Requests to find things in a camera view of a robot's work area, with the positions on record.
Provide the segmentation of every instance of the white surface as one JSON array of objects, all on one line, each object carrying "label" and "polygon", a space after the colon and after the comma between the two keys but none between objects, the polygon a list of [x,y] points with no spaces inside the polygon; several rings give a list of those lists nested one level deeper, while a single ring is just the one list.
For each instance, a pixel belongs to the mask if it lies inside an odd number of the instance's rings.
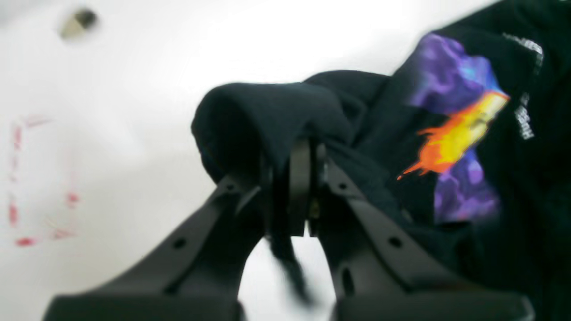
[{"label": "white surface", "polygon": [[[489,2],[51,1],[0,27],[0,159],[13,121],[49,115],[71,133],[80,197],[78,236],[16,247],[0,192],[0,320],[41,320],[54,294],[124,271],[202,204],[214,185],[189,126],[209,89],[332,69],[390,74],[424,32]],[[100,27],[64,43],[57,29],[81,5]],[[0,172],[6,191],[8,161]],[[295,306],[261,242],[239,295],[250,320],[328,318],[334,295],[323,252],[308,238],[295,247],[323,308]]]}]

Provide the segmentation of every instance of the screw hole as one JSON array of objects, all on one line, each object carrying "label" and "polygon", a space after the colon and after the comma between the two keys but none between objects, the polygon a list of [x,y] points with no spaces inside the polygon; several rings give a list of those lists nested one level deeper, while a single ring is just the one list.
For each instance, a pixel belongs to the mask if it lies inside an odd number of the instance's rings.
[{"label": "screw hole", "polygon": [[398,238],[395,238],[395,237],[390,238],[389,243],[396,248],[400,248],[403,246],[402,241]]},{"label": "screw hole", "polygon": [[345,290],[345,295],[354,296],[355,284],[353,283],[353,277],[351,277],[351,273],[348,269],[343,270],[341,278],[343,280],[343,289]]},{"label": "screw hole", "polygon": [[176,240],[176,242],[172,245],[172,247],[174,247],[175,249],[180,249],[183,248],[186,245],[186,240],[185,239],[178,239]]}]

